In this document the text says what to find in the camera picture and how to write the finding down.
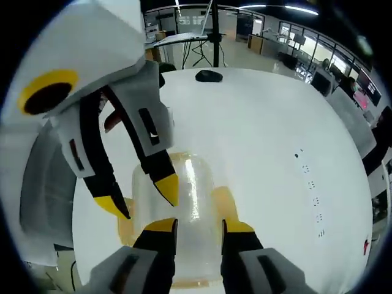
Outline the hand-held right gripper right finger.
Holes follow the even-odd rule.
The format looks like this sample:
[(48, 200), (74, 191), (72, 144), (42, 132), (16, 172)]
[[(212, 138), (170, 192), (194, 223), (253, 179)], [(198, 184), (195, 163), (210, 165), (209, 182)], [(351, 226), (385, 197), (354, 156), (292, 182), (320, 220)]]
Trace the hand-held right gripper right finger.
[(254, 229), (236, 219), (222, 220), (220, 274), (225, 293), (314, 293), (304, 272), (273, 248), (261, 244)]

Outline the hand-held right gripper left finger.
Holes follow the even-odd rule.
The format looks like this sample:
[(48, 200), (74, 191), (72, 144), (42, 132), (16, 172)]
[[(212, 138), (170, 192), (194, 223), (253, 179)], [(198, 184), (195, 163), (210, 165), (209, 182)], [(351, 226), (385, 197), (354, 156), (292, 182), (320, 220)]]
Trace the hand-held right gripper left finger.
[(147, 225), (132, 247), (124, 246), (91, 271), (89, 293), (168, 293), (175, 273), (178, 220)]

